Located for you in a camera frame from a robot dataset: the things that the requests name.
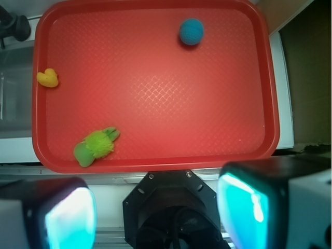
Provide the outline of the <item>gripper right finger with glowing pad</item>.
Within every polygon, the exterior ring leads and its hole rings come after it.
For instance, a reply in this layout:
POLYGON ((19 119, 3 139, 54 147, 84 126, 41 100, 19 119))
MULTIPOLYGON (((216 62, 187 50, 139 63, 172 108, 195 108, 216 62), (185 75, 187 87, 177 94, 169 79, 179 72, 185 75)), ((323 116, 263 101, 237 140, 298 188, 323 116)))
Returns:
POLYGON ((331 248, 331 160, 276 156, 226 163, 220 220, 236 248, 331 248))

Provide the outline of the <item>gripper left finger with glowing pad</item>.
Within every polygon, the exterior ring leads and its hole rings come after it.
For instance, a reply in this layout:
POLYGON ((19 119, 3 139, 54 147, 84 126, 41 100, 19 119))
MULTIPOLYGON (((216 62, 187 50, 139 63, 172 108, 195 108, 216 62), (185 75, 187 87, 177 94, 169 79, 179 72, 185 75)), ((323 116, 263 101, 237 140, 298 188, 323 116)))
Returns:
POLYGON ((1 248, 93 248, 93 192, 78 177, 1 185, 1 248))

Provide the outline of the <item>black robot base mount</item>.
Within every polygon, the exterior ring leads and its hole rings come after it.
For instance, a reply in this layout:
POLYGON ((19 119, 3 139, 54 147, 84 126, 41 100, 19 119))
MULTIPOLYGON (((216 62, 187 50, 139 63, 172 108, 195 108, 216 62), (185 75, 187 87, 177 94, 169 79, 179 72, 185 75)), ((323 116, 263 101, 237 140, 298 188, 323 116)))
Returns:
POLYGON ((190 170, 148 172, 122 205, 133 248, 229 248, 217 194, 190 170))

